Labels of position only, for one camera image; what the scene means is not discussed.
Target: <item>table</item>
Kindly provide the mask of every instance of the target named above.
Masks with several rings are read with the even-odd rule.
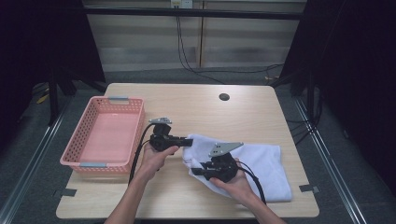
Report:
[[[230,99],[220,100],[222,93],[229,94]],[[293,199],[289,203],[268,203],[268,206],[280,217],[318,215],[313,192],[301,192],[299,189],[299,186],[309,183],[273,88],[115,83],[108,86],[105,95],[143,98],[146,120],[168,117],[173,121],[172,135],[199,133],[230,142],[280,145]],[[165,166],[148,183],[137,218],[254,217],[233,199],[212,192],[189,176],[181,154],[182,150],[179,150],[167,158]],[[108,217],[126,190],[128,177],[73,172],[66,188],[76,189],[76,195],[62,197],[57,216]]]

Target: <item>white cloth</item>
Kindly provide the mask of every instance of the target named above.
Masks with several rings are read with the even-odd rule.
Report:
[[[200,162],[210,161],[208,155],[214,144],[224,141],[200,134],[190,134],[188,138],[193,139],[193,143],[191,147],[184,147],[183,163],[189,168],[189,174],[216,193],[230,197],[225,190],[217,188],[202,175],[194,175],[191,171],[191,168],[203,168]],[[280,146],[244,144],[231,151],[231,155],[245,163],[259,178],[267,202],[291,201],[290,185],[280,160]],[[247,180],[256,195],[260,197],[257,186],[249,175]]]

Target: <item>power outlet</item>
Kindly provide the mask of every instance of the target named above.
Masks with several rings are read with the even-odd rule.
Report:
[[[171,8],[181,8],[181,0],[171,0]]]
[[[192,8],[192,0],[181,0],[181,8]]]

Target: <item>left hand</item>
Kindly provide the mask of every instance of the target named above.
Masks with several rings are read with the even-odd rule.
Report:
[[[150,143],[145,144],[143,160],[138,172],[143,172],[147,181],[149,181],[155,176],[155,173],[163,167],[166,157],[177,151],[177,146],[169,147],[164,151],[157,151]]]

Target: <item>basket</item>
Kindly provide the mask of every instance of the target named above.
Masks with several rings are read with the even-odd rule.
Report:
[[[130,173],[144,117],[142,99],[92,97],[61,164],[81,173]]]

